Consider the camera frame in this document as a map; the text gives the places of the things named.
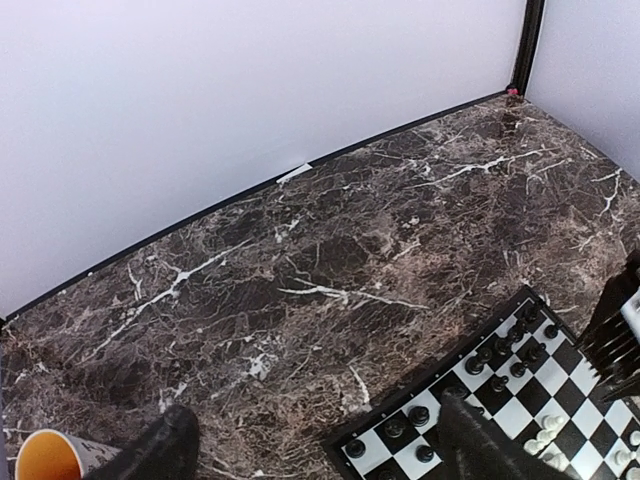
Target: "black wall edge trim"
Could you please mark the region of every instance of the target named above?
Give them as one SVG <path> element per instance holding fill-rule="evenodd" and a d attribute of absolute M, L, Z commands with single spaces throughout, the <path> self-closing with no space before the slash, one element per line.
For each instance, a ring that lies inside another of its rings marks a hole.
<path fill-rule="evenodd" d="M 413 122 L 409 122 L 405 125 L 402 125 L 400 127 L 396 127 L 393 128 L 391 130 L 387 130 L 386 132 L 380 133 L 378 135 L 374 135 L 373 137 L 369 137 L 365 140 L 362 140 L 358 143 L 354 143 L 352 145 L 349 145 L 348 147 L 342 148 L 340 150 L 337 150 L 333 153 L 330 153 L 328 155 L 325 155 L 324 157 L 320 157 L 316 160 L 307 162 L 309 165 L 311 165 L 312 167 L 316 167 L 318 165 L 321 165 L 324 162 L 327 162 L 329 160 L 332 160 L 334 158 L 337 158 L 341 155 L 344 155 L 346 153 L 350 153 L 353 152 L 354 150 L 357 150 L 359 148 L 364 147 L 365 145 L 368 145 L 369 143 L 375 142 L 377 140 L 380 140 L 384 137 L 387 137 L 389 135 L 393 135 L 395 133 L 400 133 L 403 132 L 405 130 L 408 130 L 410 128 L 416 127 L 418 125 L 421 125 L 423 123 L 427 123 L 427 122 L 431 122 L 433 120 L 436 120 L 438 118 L 444 117 L 445 115 L 449 115 L 450 113 L 455 113 L 459 110 L 464 110 L 465 108 L 469 108 L 472 107 L 474 105 L 477 105 L 479 103 L 483 103 L 486 102 L 488 100 L 491 100 L 493 98 L 499 97 L 500 95 L 504 95 L 505 92 L 496 92 L 496 93 L 492 93 L 490 95 L 486 95 L 484 97 L 478 98 L 476 100 L 472 100 L 470 102 L 467 103 L 463 103 L 461 105 L 452 107 L 452 108 L 448 108 L 446 110 L 442 110 L 441 112 L 437 112 L 434 113 L 432 115 L 427 115 L 426 117 L 420 118 L 418 120 L 414 120 Z M 254 193 L 257 193 L 263 189 L 265 189 L 266 187 L 269 187 L 271 185 L 274 185 L 278 179 L 288 175 L 289 173 L 291 173 L 292 171 L 296 170 L 296 168 L 289 170 L 288 172 L 285 172 L 281 175 L 278 175 L 276 177 L 273 177 L 269 180 L 266 180 L 258 185 L 256 185 L 255 187 L 251 187 L 247 190 L 244 190 L 236 195 L 233 195 L 232 197 L 227 198 L 226 200 L 223 200 L 219 203 L 216 203 L 208 208 L 205 208 L 204 210 L 201 210 L 197 213 L 194 213 L 193 215 L 185 218 L 184 220 L 181 220 L 177 223 L 174 223 L 173 225 L 160 230 L 157 233 L 154 233 L 153 235 L 140 240 L 137 243 L 134 243 L 133 245 L 131 245 L 130 247 L 112 255 L 111 257 L 107 258 L 106 260 L 103 260 L 100 263 L 95 264 L 93 267 L 88 268 L 87 270 L 83 271 L 82 273 L 79 273 L 78 275 L 70 278 L 69 280 L 67 280 L 66 282 L 58 285 L 57 287 L 49 290 L 46 293 L 43 293 L 42 295 L 40 295 L 39 297 L 37 297 L 36 299 L 30 301 L 29 303 L 27 303 L 26 305 L 24 305 L 23 307 L 20 307 L 18 310 L 16 310 L 13 313 L 10 313 L 9 315 L 7 315 L 6 317 L 6 322 L 2 325 L 0 325 L 0 328 L 2 328 L 3 326 L 9 325 L 10 322 L 12 320 L 15 320 L 17 317 L 19 317 L 20 315 L 22 315 L 23 313 L 27 312 L 28 310 L 31 310 L 33 307 L 35 307 L 36 305 L 44 302 L 45 300 L 48 300 L 49 298 L 53 297 L 54 295 L 57 295 L 58 293 L 60 293 L 62 290 L 65 290 L 67 288 L 69 288 L 70 286 L 72 286 L 75 283 L 78 283 L 80 280 L 86 278 L 87 276 L 89 276 L 90 274 L 94 274 L 97 271 L 103 269 L 104 267 L 107 267 L 109 265 L 111 265 L 112 263 L 117 262 L 118 260 L 126 257 L 127 255 L 130 255 L 132 253 L 134 253 L 135 251 L 146 247 L 147 245 L 155 242 L 156 240 L 159 240 L 160 238 L 169 235 L 170 233 L 179 230 L 182 227 L 185 227 L 187 225 L 189 225 L 190 223 L 193 223 L 197 220 L 200 220 L 202 217 L 206 217 L 207 215 L 212 214 L 213 212 L 215 212 L 216 210 L 219 210 L 223 207 L 226 207 L 232 203 L 235 203 L 239 200 L 242 200 Z"/>
<path fill-rule="evenodd" d="M 511 84 L 518 89 L 520 95 L 525 94 L 529 85 L 533 59 L 536 55 L 538 37 L 540 36 L 540 27 L 542 26 L 544 2 L 545 0 L 527 0 L 522 36 L 520 37 L 520 48 L 513 69 L 513 78 L 511 79 Z"/>

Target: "chessboard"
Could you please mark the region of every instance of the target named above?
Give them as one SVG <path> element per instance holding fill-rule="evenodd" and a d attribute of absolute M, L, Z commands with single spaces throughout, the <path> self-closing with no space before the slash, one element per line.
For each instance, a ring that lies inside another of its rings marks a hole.
<path fill-rule="evenodd" d="M 603 387 L 575 344 L 567 326 L 523 287 L 437 365 L 341 428 L 325 451 L 346 479 L 446 479 L 436 423 L 443 392 L 457 387 L 523 449 L 537 442 L 525 451 L 543 461 L 562 458 L 554 466 L 569 477 L 636 478 L 640 411 L 627 400 L 601 400 Z M 560 426 L 539 442 L 550 420 Z"/>

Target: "white square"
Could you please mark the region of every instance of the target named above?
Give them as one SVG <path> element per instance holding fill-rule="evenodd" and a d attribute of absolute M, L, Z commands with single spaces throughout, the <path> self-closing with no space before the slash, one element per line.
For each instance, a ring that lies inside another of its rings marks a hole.
<path fill-rule="evenodd" d="M 540 427 L 542 427 L 542 419 L 547 415 L 551 415 L 553 417 L 562 417 L 564 419 L 563 426 L 567 424 L 569 421 L 569 414 L 564 411 L 564 408 L 560 406 L 560 404 L 556 401 L 555 398 L 550 399 L 542 410 L 538 412 L 538 414 L 534 417 L 535 421 Z"/>
<path fill-rule="evenodd" d="M 593 432 L 595 432 L 596 428 L 602 423 L 602 419 L 602 414 L 589 399 L 582 404 L 572 418 L 578 430 L 587 438 L 593 435 Z"/>
<path fill-rule="evenodd" d="M 629 407 L 627 407 L 622 400 L 616 400 L 604 418 L 611 428 L 613 428 L 614 432 L 622 435 L 622 432 L 624 432 L 624 429 L 629 425 L 633 415 Z"/>
<path fill-rule="evenodd" d="M 602 460 L 603 458 L 596 450 L 596 447 L 587 442 L 573 457 L 571 466 L 578 472 L 580 478 L 591 478 L 596 473 L 596 470 L 600 468 Z"/>
<path fill-rule="evenodd" d="M 416 438 L 409 445 L 404 447 L 398 453 L 396 453 L 393 458 L 398 462 L 400 468 L 404 470 L 410 480 L 418 480 L 425 473 L 435 468 L 439 463 L 442 462 L 438 454 L 434 452 L 433 460 L 427 463 L 422 463 L 416 458 L 416 449 L 420 445 L 427 445 L 427 442 L 422 437 Z"/>
<path fill-rule="evenodd" d="M 511 374 L 511 366 L 514 363 L 517 363 L 519 361 L 520 359 L 518 357 L 516 357 L 515 355 L 512 355 L 509 358 L 509 360 L 507 360 L 504 363 L 504 365 L 502 365 L 496 372 L 496 375 L 498 375 L 499 377 L 506 376 L 509 378 L 509 382 L 507 383 L 507 389 L 509 389 L 509 391 L 514 395 L 517 394 L 520 390 L 522 390 L 522 387 L 524 387 L 527 384 L 527 382 L 531 380 L 531 377 L 533 377 L 533 373 L 531 373 L 531 370 L 529 369 L 527 369 L 524 372 L 524 375 L 520 378 L 514 377 Z"/>
<path fill-rule="evenodd" d="M 489 367 L 489 365 L 485 365 L 478 375 L 471 375 L 467 373 L 464 368 L 467 360 L 476 355 L 476 351 L 471 352 L 469 355 L 461 359 L 458 363 L 456 363 L 455 367 L 453 367 L 453 371 L 456 372 L 456 375 L 460 377 L 462 383 L 465 387 L 469 389 L 470 392 L 475 392 L 478 388 L 480 388 L 487 380 L 491 378 L 493 375 L 493 370 Z"/>
<path fill-rule="evenodd" d="M 518 436 L 533 420 L 531 414 L 522 406 L 520 401 L 513 397 L 507 404 L 493 416 L 496 423 L 502 428 L 504 433 L 511 439 Z"/>
<path fill-rule="evenodd" d="M 549 320 L 549 317 L 547 317 L 545 321 L 542 323 L 542 325 L 540 326 L 540 328 L 538 328 L 538 330 L 536 330 L 535 333 L 533 334 L 533 338 L 538 340 L 538 342 L 540 343 L 544 343 L 547 346 L 547 353 L 549 355 L 553 355 L 555 351 L 558 349 L 558 347 L 562 345 L 562 342 L 564 342 L 565 340 L 568 340 L 567 336 L 562 332 L 562 330 L 558 332 L 558 336 L 556 338 L 547 338 L 547 336 L 544 334 L 544 329 L 547 328 L 549 325 L 554 325 L 554 324 L 555 322 L 552 320 Z"/>
<path fill-rule="evenodd" d="M 611 469 L 611 471 L 616 475 L 616 477 L 620 478 L 620 476 L 622 475 L 622 473 L 626 470 L 626 468 L 629 466 L 628 464 L 625 465 L 618 465 L 616 463 L 616 453 L 617 452 L 629 452 L 629 447 L 627 447 L 624 442 L 622 441 L 622 439 L 618 439 L 616 440 L 616 443 L 613 444 L 613 447 L 611 447 L 611 450 L 609 450 L 609 453 L 607 453 L 607 456 L 605 457 L 604 461 L 607 465 L 609 465 L 609 468 Z"/>
<path fill-rule="evenodd" d="M 382 443 L 382 439 L 373 429 L 367 430 L 357 438 L 364 443 L 366 448 L 364 455 L 360 458 L 347 458 L 358 473 L 364 477 L 378 465 L 389 460 L 391 458 L 391 452 L 385 444 Z"/>
<path fill-rule="evenodd" d="M 585 395 L 589 395 L 591 391 L 598 383 L 598 376 L 596 371 L 591 369 L 591 366 L 583 358 L 576 366 L 575 370 L 571 372 L 571 380 L 576 384 L 576 387 L 580 389 Z"/>
<path fill-rule="evenodd" d="M 420 392 L 419 395 L 412 398 L 409 402 L 405 403 L 402 407 L 402 411 L 405 415 L 409 415 L 411 407 L 422 406 L 429 409 L 429 421 L 422 427 L 416 427 L 416 430 L 420 435 L 433 427 L 438 423 L 438 416 L 440 415 L 440 402 L 436 400 L 436 397 L 429 390 Z"/>
<path fill-rule="evenodd" d="M 545 388 L 549 395 L 555 395 L 569 378 L 567 372 L 558 365 L 553 357 L 549 357 L 535 374 L 536 380 Z"/>

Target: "black and white checkered board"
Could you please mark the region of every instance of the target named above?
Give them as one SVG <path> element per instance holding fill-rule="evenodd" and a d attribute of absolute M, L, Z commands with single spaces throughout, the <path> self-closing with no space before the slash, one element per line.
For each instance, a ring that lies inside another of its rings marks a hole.
<path fill-rule="evenodd" d="M 467 401 L 485 409 L 485 418 L 495 422 L 510 438 L 524 445 L 542 429 L 547 415 L 561 415 L 566 423 L 558 437 L 540 456 L 564 453 L 570 461 L 568 475 L 583 480 L 613 480 L 624 478 L 637 461 L 619 466 L 614 461 L 617 451 L 630 451 L 629 435 L 640 430 L 634 415 L 637 408 L 625 401 L 604 404 L 599 400 L 600 388 L 589 363 L 574 347 L 575 337 L 546 306 L 534 322 L 527 324 L 522 341 L 513 346 L 513 354 L 494 355 L 477 375 L 469 375 L 465 362 L 480 346 L 493 347 L 498 336 L 504 337 L 525 307 L 540 302 L 529 288 L 523 288 L 510 300 L 501 315 L 495 316 L 472 338 L 441 361 L 431 372 L 394 395 L 357 424 L 349 425 L 343 433 L 325 443 L 327 454 L 347 479 L 376 480 L 381 472 L 392 472 L 396 480 L 445 479 L 445 467 L 437 455 L 439 442 L 436 422 L 440 410 L 439 399 L 450 386 L 462 386 Z M 548 325 L 557 324 L 556 338 L 546 337 Z M 521 378 L 510 373 L 515 362 L 524 359 L 525 352 L 539 342 L 546 344 L 546 353 Z M 494 392 L 489 380 L 492 376 L 507 376 L 507 388 Z M 413 406 L 425 406 L 431 417 L 423 427 L 414 427 L 407 415 Z M 384 424 L 391 418 L 405 424 L 404 433 L 389 438 Z M 359 458 L 349 458 L 345 446 L 353 439 L 361 440 L 366 451 Z M 420 445 L 430 445 L 436 454 L 428 463 L 417 460 Z"/>

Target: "chessboard border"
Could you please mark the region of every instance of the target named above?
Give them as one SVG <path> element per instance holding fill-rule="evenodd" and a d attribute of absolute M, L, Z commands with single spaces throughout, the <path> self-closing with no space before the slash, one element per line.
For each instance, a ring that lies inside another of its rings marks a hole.
<path fill-rule="evenodd" d="M 322 448 L 331 460 L 331 463 L 342 475 L 348 480 L 360 480 L 358 472 L 353 467 L 347 466 L 350 463 L 347 456 L 340 449 L 349 438 L 362 435 L 367 430 L 383 421 L 392 413 L 396 412 L 405 403 L 410 401 L 415 395 L 413 392 L 422 392 L 430 384 L 435 383 L 438 379 L 437 375 L 441 371 L 448 371 L 453 368 L 456 363 L 471 353 L 479 341 L 485 340 L 491 333 L 498 328 L 498 324 L 504 322 L 517 311 L 526 300 L 531 299 L 541 305 L 542 311 L 549 317 L 551 321 L 556 323 L 562 332 L 574 344 L 577 342 L 577 336 L 571 328 L 543 301 L 543 299 L 528 285 L 523 285 L 509 300 L 500 303 L 491 315 L 489 320 L 483 323 L 475 332 L 469 335 L 463 335 L 458 343 L 443 358 L 435 364 L 428 367 L 415 380 L 407 386 L 401 388 L 397 392 L 389 394 L 379 406 L 371 412 L 356 418 L 352 421 L 335 427 L 327 438 L 321 442 Z M 624 399 L 624 403 L 629 407 L 631 413 L 640 420 L 640 408 L 631 400 Z"/>

